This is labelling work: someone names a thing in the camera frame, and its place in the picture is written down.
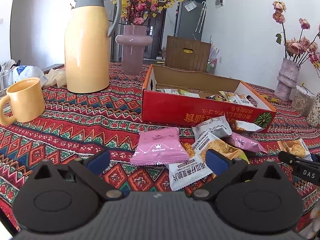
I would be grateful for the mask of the small pink packet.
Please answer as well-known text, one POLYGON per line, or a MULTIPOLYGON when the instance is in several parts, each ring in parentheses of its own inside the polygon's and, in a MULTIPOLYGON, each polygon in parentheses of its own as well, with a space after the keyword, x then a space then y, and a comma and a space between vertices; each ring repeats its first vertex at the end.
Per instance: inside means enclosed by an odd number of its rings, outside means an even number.
POLYGON ((267 153, 264 147, 255 139, 248 138, 235 132, 233 132, 232 135, 226 138, 226 142, 244 151, 249 151, 253 153, 267 153))

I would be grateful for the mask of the orange cracker packet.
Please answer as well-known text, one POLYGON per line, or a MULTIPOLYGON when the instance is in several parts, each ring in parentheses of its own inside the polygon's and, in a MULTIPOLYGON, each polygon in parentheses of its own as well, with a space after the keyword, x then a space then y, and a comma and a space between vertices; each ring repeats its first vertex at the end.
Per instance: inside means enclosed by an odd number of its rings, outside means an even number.
POLYGON ((206 152, 208 150, 215 150, 230 160, 241 158, 244 155, 244 152, 241 149, 227 144, 210 131, 207 131, 200 136, 200 138, 192 144, 192 147, 195 153, 199 155, 204 162, 206 162, 206 152))

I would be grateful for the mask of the white plastic bag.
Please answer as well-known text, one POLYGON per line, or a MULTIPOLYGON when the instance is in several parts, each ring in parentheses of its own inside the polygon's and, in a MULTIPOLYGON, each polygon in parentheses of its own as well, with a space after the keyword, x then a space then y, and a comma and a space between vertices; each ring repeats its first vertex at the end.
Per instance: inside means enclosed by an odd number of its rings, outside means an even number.
POLYGON ((38 77, 40 79, 40 85, 43 87, 48 79, 45 77, 44 72, 36 67, 36 66, 17 66, 13 68, 12 71, 12 80, 13 83, 17 83, 18 81, 30 78, 30 77, 38 77))

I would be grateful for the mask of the silver white snack packet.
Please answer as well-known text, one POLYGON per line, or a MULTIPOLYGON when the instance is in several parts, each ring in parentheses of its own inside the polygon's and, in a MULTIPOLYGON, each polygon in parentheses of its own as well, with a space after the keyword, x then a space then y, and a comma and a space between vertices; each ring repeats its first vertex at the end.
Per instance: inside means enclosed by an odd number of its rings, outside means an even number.
POLYGON ((211 132, 218 138, 225 138, 231 136, 233 132, 251 135, 263 131, 264 128, 246 121, 233 120, 228 122, 223 115, 208 119, 192 127, 192 130, 195 139, 198 140, 206 132, 211 132))

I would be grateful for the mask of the floral white vase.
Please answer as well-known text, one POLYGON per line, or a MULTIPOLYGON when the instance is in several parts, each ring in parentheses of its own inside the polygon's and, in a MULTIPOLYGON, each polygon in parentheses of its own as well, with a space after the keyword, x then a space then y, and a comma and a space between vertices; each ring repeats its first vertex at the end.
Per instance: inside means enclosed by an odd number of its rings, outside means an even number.
POLYGON ((316 127, 319 123, 319 95, 315 98, 313 106, 311 107, 310 113, 308 114, 306 120, 307 123, 313 127, 316 127))

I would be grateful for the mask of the clear jar with seeds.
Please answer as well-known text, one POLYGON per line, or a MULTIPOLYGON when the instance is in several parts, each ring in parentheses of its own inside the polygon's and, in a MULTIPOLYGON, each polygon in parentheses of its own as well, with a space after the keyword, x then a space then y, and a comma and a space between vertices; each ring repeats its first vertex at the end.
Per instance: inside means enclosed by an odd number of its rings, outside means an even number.
POLYGON ((304 86, 296 85, 296 92, 292 100, 292 107, 302 116, 308 116, 316 96, 304 86))

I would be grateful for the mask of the red cardboard box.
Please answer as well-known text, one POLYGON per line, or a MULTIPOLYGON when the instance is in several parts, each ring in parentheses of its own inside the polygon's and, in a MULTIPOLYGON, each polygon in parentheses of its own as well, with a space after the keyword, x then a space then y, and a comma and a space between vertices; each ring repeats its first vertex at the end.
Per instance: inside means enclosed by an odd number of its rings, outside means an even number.
POLYGON ((267 131, 276 112, 269 102, 244 81, 203 72, 151 65, 142 89, 143 122, 191 127, 224 115, 227 120, 255 123, 267 131), (176 89, 179 95, 156 91, 161 88, 176 89), (183 96, 180 94, 181 89, 197 93, 200 98, 183 96), (219 94, 219 91, 244 94, 252 98, 257 105, 242 106, 206 98, 219 94))

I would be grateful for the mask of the patterned red tablecloth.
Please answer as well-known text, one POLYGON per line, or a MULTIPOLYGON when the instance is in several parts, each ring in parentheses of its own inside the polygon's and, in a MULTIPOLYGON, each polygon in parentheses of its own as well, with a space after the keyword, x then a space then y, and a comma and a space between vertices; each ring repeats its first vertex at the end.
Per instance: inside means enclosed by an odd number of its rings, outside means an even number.
MULTIPOLYGON (((142 87, 148 66, 136 76, 125 75, 120 63, 110 65, 110 85, 102 92, 77 95, 65 87, 48 87, 43 91, 46 110, 37 119, 1 126, 1 209, 19 230, 11 210, 12 202, 36 165, 43 159, 65 164, 74 158, 88 158, 104 148, 110 149, 110 166, 103 179, 130 191, 171 191, 168 169, 164 166, 132 166, 129 158, 138 144, 139 132, 164 128, 143 124, 141 120, 142 87)), ((273 90, 248 83, 259 94, 274 96, 273 90)), ((276 159, 278 141, 303 139, 310 153, 319 155, 319 126, 308 126, 305 117, 291 103, 271 103, 277 110, 267 133, 255 139, 268 151, 246 153, 251 164, 267 157, 276 159)), ((292 175, 287 165, 281 168, 301 195, 304 215, 296 231, 308 228, 310 212, 319 202, 319 191, 311 183, 292 175)))

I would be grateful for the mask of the green snack packet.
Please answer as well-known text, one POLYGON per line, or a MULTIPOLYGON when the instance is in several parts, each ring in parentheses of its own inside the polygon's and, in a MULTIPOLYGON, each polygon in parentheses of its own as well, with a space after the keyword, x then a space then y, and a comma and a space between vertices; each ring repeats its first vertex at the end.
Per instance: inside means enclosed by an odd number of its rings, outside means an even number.
POLYGON ((180 90, 180 94, 183 96, 188 96, 188 97, 192 97, 192 98, 200 98, 199 94, 197 93, 192 93, 192 92, 188 92, 185 90, 180 90))

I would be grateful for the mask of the grey refrigerator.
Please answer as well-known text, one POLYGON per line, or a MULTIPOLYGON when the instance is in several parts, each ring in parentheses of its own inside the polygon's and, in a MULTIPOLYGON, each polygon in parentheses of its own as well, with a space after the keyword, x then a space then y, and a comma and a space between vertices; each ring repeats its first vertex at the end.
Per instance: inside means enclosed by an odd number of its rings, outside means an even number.
POLYGON ((206 0, 184 0, 178 4, 174 36, 201 41, 206 0))

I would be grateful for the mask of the fallen yellow petals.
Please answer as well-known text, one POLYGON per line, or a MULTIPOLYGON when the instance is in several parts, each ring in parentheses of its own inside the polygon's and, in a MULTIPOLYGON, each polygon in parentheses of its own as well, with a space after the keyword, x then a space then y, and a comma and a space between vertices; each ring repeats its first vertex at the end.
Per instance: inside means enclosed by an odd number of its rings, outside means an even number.
POLYGON ((275 98, 273 96, 269 96, 269 95, 266 95, 266 94, 263 94, 262 97, 265 100, 267 100, 268 102, 270 102, 270 103, 279 103, 280 102, 279 98, 275 98))

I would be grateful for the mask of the white oat crisp packet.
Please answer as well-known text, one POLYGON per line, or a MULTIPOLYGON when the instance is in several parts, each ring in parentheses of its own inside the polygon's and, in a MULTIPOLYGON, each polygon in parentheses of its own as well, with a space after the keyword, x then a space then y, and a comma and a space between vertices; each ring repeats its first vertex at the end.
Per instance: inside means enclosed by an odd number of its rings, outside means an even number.
POLYGON ((165 94, 174 94, 174 95, 179 95, 178 90, 176 89, 171 89, 171 88, 161 88, 161 89, 156 89, 157 92, 165 93, 165 94))

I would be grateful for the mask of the dark brown door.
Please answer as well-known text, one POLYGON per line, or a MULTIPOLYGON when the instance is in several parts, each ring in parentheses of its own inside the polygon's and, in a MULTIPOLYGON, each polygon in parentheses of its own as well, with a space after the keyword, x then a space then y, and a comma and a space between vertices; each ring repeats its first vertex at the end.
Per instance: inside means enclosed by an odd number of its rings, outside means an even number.
POLYGON ((167 10, 164 9, 156 17, 151 17, 144 23, 147 27, 146 34, 152 37, 152 44, 144 49, 144 58, 147 60, 155 60, 160 54, 166 13, 167 10))

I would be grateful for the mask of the pink snack packet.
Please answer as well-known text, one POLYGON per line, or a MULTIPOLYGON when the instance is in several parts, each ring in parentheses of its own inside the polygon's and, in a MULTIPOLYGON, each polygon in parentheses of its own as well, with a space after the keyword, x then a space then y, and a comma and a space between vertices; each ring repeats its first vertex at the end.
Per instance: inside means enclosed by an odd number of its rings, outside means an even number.
POLYGON ((189 154, 180 143, 177 127, 156 129, 139 134, 139 142, 130 163, 135 166, 182 163, 189 154))

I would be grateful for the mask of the yellow ceramic mug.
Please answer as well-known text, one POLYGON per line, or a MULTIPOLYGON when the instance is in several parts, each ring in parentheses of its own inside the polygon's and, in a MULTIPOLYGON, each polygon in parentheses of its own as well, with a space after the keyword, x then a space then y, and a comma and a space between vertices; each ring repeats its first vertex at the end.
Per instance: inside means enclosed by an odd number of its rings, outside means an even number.
POLYGON ((40 79, 30 77, 7 88, 6 95, 1 98, 1 125, 8 126, 14 122, 30 122, 38 118, 45 110, 40 79), (5 104, 10 105, 12 116, 3 113, 5 104))

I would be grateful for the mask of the brown wooden chair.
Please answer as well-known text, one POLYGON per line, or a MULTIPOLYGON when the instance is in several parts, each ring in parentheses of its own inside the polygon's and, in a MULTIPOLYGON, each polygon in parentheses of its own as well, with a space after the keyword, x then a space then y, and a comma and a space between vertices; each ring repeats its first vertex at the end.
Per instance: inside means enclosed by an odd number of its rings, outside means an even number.
POLYGON ((206 72, 211 44, 167 36, 164 65, 170 68, 206 72))

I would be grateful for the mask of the small cracker packet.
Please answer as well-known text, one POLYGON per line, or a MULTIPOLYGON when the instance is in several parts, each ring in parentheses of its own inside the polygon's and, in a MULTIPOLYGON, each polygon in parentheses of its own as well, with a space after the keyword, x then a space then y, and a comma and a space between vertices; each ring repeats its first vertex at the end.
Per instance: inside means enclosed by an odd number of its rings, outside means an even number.
POLYGON ((278 141, 278 146, 282 151, 286 151, 304 160, 312 161, 311 153, 303 139, 278 141))
POLYGON ((225 92, 219 91, 219 93, 229 102, 242 105, 254 107, 254 105, 245 97, 244 94, 239 94, 235 92, 225 92))

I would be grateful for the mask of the textured pink tall vase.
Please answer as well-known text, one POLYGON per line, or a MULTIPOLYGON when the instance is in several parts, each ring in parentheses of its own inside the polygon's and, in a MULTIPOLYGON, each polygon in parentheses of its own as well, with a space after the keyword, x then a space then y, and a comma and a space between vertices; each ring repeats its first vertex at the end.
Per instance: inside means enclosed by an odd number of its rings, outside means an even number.
POLYGON ((297 85, 299 71, 300 66, 298 64, 292 60, 283 58, 281 68, 277 76, 278 84, 274 91, 275 96, 283 101, 290 100, 291 91, 296 88, 297 85))

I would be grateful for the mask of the yellow thermos jug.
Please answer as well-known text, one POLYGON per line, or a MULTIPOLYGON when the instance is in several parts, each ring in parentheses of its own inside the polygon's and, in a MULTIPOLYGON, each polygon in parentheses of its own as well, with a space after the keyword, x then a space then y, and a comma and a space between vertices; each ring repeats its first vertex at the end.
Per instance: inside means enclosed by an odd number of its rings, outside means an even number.
POLYGON ((67 89, 87 94, 109 85, 110 37, 121 17, 121 0, 74 0, 65 32, 67 89))

